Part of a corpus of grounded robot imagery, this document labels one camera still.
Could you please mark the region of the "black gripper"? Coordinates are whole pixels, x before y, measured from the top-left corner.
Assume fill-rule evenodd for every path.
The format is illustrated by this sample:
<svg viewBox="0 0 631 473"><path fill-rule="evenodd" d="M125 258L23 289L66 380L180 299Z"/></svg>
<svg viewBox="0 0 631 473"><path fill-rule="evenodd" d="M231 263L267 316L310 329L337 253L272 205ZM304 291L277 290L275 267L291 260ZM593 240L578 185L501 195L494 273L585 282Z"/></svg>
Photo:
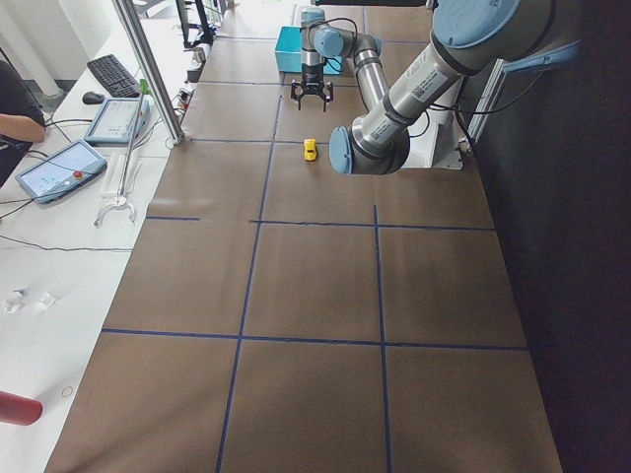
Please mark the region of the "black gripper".
<svg viewBox="0 0 631 473"><path fill-rule="evenodd" d="M327 105L334 99L333 84L321 83L320 74L305 72L301 83L293 81L291 84L291 99L296 103L298 110L302 109L304 95L317 95L323 102L322 110L326 111Z"/></svg>

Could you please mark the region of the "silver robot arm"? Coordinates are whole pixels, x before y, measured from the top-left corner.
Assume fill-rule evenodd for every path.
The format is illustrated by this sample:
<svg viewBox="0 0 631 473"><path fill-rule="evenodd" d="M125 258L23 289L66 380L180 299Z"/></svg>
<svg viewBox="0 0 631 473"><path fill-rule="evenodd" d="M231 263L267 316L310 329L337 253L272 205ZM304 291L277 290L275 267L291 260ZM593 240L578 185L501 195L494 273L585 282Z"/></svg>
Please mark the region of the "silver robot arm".
<svg viewBox="0 0 631 473"><path fill-rule="evenodd" d="M334 87L324 80L324 68L337 59L352 62L360 96L367 110L386 95L388 85L381 61L382 43L350 30L334 27L321 8L308 7L301 13L301 79L291 84L291 99L302 105L305 96L316 96L324 104L333 102Z"/></svg>
<svg viewBox="0 0 631 473"><path fill-rule="evenodd" d="M536 51L557 13L555 1L440 1L431 38L367 114L336 127L329 158L341 174L388 174L408 158L408 128L462 76L494 59Z"/></svg>

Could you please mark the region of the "person forearm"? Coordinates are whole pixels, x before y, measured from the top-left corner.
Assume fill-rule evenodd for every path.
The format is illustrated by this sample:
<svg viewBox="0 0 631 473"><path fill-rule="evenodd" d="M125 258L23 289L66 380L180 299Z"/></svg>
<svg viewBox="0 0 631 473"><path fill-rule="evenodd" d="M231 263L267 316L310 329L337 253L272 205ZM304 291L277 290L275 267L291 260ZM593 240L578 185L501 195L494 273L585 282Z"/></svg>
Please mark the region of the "person forearm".
<svg viewBox="0 0 631 473"><path fill-rule="evenodd" d="M28 116L0 114L0 133L11 139L41 143L45 139L45 129Z"/></svg>

